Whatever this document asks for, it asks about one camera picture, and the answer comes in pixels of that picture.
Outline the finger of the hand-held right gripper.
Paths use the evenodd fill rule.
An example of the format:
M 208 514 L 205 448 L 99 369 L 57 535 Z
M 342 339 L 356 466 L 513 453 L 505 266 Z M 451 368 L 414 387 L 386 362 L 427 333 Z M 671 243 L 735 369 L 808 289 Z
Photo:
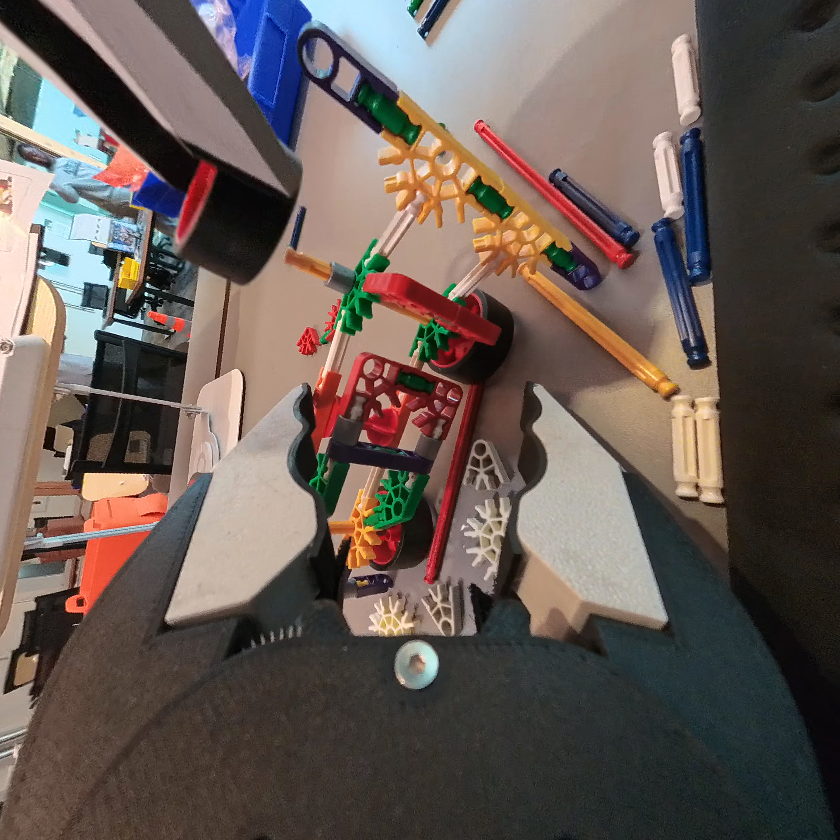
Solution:
M 2 35 L 15 39 L 27 62 L 68 97 L 87 108 L 100 125 L 127 145 L 155 174 L 174 187 L 188 187 L 197 161 L 131 91 L 100 55 L 47 6 L 36 1 L 1 2 Z
M 287 197 L 302 167 L 191 2 L 62 3 L 65 21 L 175 137 Z

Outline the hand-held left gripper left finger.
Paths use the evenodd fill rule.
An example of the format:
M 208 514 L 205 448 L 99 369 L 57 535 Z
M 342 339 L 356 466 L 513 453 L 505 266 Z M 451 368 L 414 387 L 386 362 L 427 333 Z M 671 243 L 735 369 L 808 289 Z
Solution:
M 302 383 L 215 467 L 168 606 L 170 627 L 244 618 L 285 627 L 342 573 L 324 501 L 310 485 L 312 389 Z

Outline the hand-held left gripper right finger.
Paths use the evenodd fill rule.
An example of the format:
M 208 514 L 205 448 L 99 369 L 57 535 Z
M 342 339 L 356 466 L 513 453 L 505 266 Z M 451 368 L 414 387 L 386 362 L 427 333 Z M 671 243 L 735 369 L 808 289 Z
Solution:
M 669 621 L 625 471 L 541 384 L 526 384 L 511 517 L 512 589 L 539 637 L 561 640 L 592 617 L 654 631 Z

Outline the purple connector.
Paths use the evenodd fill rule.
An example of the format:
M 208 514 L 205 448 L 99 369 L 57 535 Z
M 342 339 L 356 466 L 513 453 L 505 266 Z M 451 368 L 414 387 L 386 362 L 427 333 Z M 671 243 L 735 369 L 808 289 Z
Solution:
M 399 91 L 391 79 L 384 76 L 361 53 L 318 20 L 313 19 L 302 26 L 297 38 L 297 54 L 302 71 L 312 85 L 330 96 L 375 133 L 383 131 L 382 122 L 369 109 L 358 103 L 358 90 L 367 84 L 374 93 L 391 103 L 396 103 Z M 342 89 L 338 83 L 342 60 L 356 74 L 348 91 Z
M 571 245 L 571 255 L 576 266 L 572 269 L 559 269 L 561 276 L 581 291 L 599 286 L 603 278 L 596 263 L 575 244 Z

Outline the black wheel red hub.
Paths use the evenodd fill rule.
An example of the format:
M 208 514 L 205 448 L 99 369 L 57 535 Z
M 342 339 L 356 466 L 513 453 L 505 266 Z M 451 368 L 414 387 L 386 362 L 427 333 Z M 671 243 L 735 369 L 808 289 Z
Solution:
M 413 518 L 380 533 L 369 565 L 374 572 L 395 574 L 426 561 L 435 532 L 434 510 L 422 496 Z
M 201 160 L 175 229 L 179 256 L 240 286 L 277 250 L 298 200 L 300 176 L 276 188 L 221 161 Z
M 469 295 L 466 307 L 499 327 L 498 340 L 489 345 L 450 337 L 448 349 L 439 351 L 436 360 L 428 366 L 445 378 L 474 385 L 486 382 L 504 364 L 513 341 L 515 322 L 506 305 L 480 289 Z

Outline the yellow rod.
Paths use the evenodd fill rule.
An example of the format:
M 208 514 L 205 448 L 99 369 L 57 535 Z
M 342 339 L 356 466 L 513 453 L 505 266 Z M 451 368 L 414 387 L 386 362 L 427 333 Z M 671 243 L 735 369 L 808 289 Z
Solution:
M 326 285 L 325 281 L 328 278 L 329 263 L 331 262 L 313 257 L 298 250 L 291 250 L 289 247 L 286 248 L 283 259 L 287 265 L 316 277 Z
M 664 399 L 669 399 L 678 392 L 678 384 L 666 373 L 542 273 L 520 268 L 519 274 L 532 289 L 555 306 L 568 320 L 651 391 Z

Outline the green fan connector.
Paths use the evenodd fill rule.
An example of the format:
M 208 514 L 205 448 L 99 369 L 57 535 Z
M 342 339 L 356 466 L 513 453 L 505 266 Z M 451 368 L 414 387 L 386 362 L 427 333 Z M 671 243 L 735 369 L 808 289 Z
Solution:
M 448 367 L 455 361 L 455 346 L 459 339 L 456 331 L 432 318 L 417 328 L 409 353 L 411 360 L 440 368 Z

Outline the yellow connector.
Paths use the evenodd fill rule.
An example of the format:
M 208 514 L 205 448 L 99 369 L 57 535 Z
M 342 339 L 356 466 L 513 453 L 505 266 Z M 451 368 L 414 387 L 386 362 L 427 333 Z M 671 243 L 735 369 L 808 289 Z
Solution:
M 460 224 L 465 222 L 467 206 L 479 214 L 490 214 L 467 194 L 467 188 L 480 176 L 504 196 L 505 186 L 499 176 L 403 91 L 396 103 L 414 124 L 421 126 L 420 136 L 412 145 L 385 129 L 381 132 L 385 146 L 379 149 L 377 161 L 381 166 L 395 168 L 395 173 L 385 178 L 385 192 L 394 196 L 396 208 L 402 211 L 419 198 L 422 203 L 418 223 L 432 218 L 438 228 L 443 226 L 448 208 Z M 510 199 L 504 198 L 512 205 Z
M 509 270 L 512 276 L 519 273 L 521 266 L 537 271 L 540 262 L 550 265 L 542 251 L 550 243 L 556 243 L 571 251 L 571 241 L 555 226 L 547 224 L 537 215 L 532 217 L 515 208 L 507 219 L 494 214 L 482 214 L 472 220 L 473 246 L 480 263 L 497 261 L 499 275 Z

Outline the white rod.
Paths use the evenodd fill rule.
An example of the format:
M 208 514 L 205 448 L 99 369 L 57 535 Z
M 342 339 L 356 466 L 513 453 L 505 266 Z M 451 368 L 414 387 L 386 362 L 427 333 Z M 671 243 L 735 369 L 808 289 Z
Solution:
M 679 124 L 688 127 L 701 116 L 697 55 L 688 34 L 678 36 L 672 43 L 671 65 Z
M 684 197 L 671 132 L 665 131 L 654 137 L 653 153 L 658 196 L 663 215 L 670 219 L 679 219 L 685 212 Z
M 474 267 L 468 275 L 457 283 L 447 293 L 450 300 L 461 299 L 466 300 L 474 289 L 478 287 L 481 281 L 488 276 L 495 274 L 497 271 L 497 261 L 489 261 L 486 263 L 479 263 Z

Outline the red and green toy model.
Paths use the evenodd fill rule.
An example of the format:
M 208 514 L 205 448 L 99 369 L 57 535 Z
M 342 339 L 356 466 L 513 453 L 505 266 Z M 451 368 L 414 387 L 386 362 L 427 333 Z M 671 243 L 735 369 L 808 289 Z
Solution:
M 342 60 L 338 83 L 348 91 L 355 72 Z M 513 211 L 536 217 L 532 205 L 505 186 Z M 413 362 L 410 349 L 421 324 L 436 319 L 471 342 L 493 345 L 500 329 L 419 280 L 395 272 L 392 258 L 410 229 L 419 225 L 422 201 L 396 209 L 353 270 L 352 291 L 331 310 L 321 342 L 330 342 L 313 401 L 313 445 L 325 442 L 311 486 L 333 514 L 351 466 L 371 468 L 348 521 L 331 521 L 342 537 L 340 558 L 349 571 L 374 572 L 369 561 L 380 533 L 410 521 L 422 496 L 435 523 L 470 385 Z

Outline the blue storage bin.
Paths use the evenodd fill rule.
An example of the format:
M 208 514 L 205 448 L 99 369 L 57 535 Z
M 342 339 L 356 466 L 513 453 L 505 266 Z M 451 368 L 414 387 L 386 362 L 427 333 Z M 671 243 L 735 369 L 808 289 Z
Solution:
M 248 65 L 246 87 L 278 140 L 289 145 L 302 73 L 298 36 L 312 16 L 300 1 L 244 1 L 230 6 L 238 57 Z

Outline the light grey wedge connector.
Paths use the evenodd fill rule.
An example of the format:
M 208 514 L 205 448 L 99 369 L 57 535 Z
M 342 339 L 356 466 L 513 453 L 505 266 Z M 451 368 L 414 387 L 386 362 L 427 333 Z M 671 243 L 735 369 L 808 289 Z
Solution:
M 421 604 L 440 635 L 455 637 L 464 626 L 464 588 L 462 580 L 437 583 L 421 598 Z
M 462 485 L 474 490 L 498 490 L 510 480 L 495 445 L 484 438 L 477 438 L 469 451 Z

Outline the white document stand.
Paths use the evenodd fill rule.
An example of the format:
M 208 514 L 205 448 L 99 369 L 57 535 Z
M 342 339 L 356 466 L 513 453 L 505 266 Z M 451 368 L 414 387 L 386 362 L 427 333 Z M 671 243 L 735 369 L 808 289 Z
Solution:
M 58 380 L 66 308 L 47 280 L 37 276 L 36 227 L 31 222 L 49 178 L 4 161 L 2 166 L 2 429 L 1 429 L 1 631 L 9 623 L 25 551 L 29 503 L 36 489 L 40 452 L 57 392 L 109 396 L 124 403 L 169 406 L 197 416 L 191 471 L 211 471 L 240 437 L 245 381 L 234 370 L 207 383 L 196 404 L 105 391 Z

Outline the pair of white rods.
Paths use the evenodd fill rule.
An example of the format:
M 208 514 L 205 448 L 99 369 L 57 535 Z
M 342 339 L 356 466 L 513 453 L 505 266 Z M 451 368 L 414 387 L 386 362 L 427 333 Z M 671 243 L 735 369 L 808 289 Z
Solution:
M 713 507 L 725 504 L 718 399 L 671 399 L 671 453 L 675 493 Z

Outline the black perforated panel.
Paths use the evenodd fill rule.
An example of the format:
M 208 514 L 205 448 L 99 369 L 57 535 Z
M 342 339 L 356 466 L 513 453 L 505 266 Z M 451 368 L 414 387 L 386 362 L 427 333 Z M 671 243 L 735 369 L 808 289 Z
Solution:
M 838 795 L 838 2 L 696 2 L 730 566 Z

